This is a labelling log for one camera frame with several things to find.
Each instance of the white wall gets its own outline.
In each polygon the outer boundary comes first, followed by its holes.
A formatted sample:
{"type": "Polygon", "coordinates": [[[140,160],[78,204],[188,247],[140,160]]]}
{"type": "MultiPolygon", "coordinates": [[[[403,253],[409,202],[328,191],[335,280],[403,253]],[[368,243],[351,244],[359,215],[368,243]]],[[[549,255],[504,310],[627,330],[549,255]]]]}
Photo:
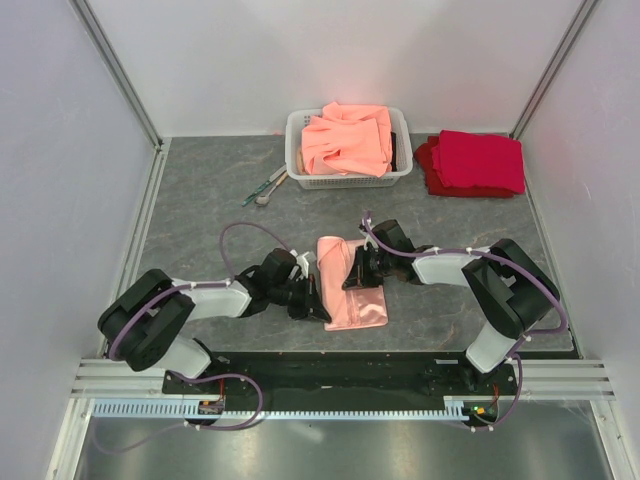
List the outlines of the white wall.
{"type": "Polygon", "coordinates": [[[0,45],[0,478],[30,480],[97,349],[152,148],[65,0],[4,0],[0,45]]]}
{"type": "Polygon", "coordinates": [[[585,353],[640,447],[640,2],[600,2],[524,136],[535,202],[585,353]]]}
{"type": "Polygon", "coordinates": [[[165,136],[271,134],[329,101],[510,131],[579,0],[90,0],[165,136]]]}

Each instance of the white plastic basket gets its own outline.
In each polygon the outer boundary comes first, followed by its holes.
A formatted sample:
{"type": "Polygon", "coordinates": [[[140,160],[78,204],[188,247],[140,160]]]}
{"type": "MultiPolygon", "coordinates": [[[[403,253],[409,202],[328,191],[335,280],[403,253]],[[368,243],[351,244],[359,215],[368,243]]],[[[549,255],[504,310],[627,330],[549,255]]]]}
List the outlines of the white plastic basket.
{"type": "Polygon", "coordinates": [[[413,152],[409,129],[404,115],[397,108],[389,107],[391,130],[396,134],[396,172],[385,173],[382,177],[348,173],[346,175],[304,175],[298,172],[296,156],[302,142],[302,129],[309,125],[313,115],[322,115],[322,109],[298,110],[289,115],[285,137],[285,161],[287,173],[308,190],[323,188],[390,187],[400,177],[413,168],[413,152]]]}

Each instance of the folded red cloth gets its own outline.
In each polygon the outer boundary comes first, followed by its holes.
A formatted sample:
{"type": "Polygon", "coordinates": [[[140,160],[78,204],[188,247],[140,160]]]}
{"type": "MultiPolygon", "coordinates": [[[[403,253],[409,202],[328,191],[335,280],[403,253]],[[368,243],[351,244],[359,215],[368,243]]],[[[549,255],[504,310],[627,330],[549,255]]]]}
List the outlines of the folded red cloth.
{"type": "Polygon", "coordinates": [[[418,161],[425,173],[425,185],[429,190],[429,194],[437,195],[440,197],[498,197],[498,198],[511,198],[513,192],[504,188],[489,188],[489,187],[472,187],[472,188],[457,188],[457,187],[445,187],[442,185],[438,174],[433,169],[433,158],[431,156],[431,149],[438,145],[439,138],[429,137],[427,143],[423,143],[418,147],[413,156],[418,161]]]}
{"type": "Polygon", "coordinates": [[[517,140],[443,130],[438,148],[433,168],[445,187],[497,187],[524,193],[522,145],[517,140]]]}

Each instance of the pink cloth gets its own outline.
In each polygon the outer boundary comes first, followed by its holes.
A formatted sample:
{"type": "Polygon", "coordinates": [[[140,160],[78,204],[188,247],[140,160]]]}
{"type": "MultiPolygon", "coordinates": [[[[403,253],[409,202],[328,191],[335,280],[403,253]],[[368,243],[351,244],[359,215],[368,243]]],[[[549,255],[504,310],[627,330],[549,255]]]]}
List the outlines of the pink cloth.
{"type": "Polygon", "coordinates": [[[525,191],[522,145],[517,140],[443,130],[431,153],[433,168],[445,187],[525,191]]]}
{"type": "Polygon", "coordinates": [[[342,290],[353,266],[356,248],[360,245],[364,245],[364,240],[318,239],[322,303],[331,315],[331,323],[324,325],[327,331],[380,327],[389,322],[382,287],[342,290]]]}
{"type": "Polygon", "coordinates": [[[391,171],[391,117],[379,105],[338,105],[322,109],[302,130],[302,158],[311,175],[391,171]]]}

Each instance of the gray tabletop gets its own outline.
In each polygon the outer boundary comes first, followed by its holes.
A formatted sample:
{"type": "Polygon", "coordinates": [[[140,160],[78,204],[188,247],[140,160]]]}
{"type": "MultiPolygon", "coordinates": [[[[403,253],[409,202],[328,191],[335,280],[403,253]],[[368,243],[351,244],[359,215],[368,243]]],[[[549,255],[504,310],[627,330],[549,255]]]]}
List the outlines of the gray tabletop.
{"type": "MultiPolygon", "coordinates": [[[[413,149],[426,139],[413,135],[413,149]]],[[[513,238],[543,270],[548,265],[526,195],[512,199],[429,196],[424,174],[413,172],[393,187],[303,190],[288,179],[264,208],[240,202],[284,161],[281,136],[179,138],[171,144],[140,265],[140,273],[161,268],[173,277],[228,277],[218,235],[234,221],[260,223],[278,232],[299,252],[314,250],[324,235],[362,238],[365,209],[374,222],[395,218],[415,245],[491,245],[513,238]]],[[[236,227],[227,235],[236,271],[261,263],[276,246],[266,234],[236,227]]],[[[389,324],[363,330],[325,332],[314,322],[293,321],[286,309],[270,306],[250,318],[190,322],[182,330],[211,349],[240,350],[464,350],[486,321],[473,294],[453,286],[385,282],[389,324]]],[[[539,327],[559,322],[555,312],[539,327]]],[[[569,333],[536,337],[528,350],[570,350],[569,333]]]]}

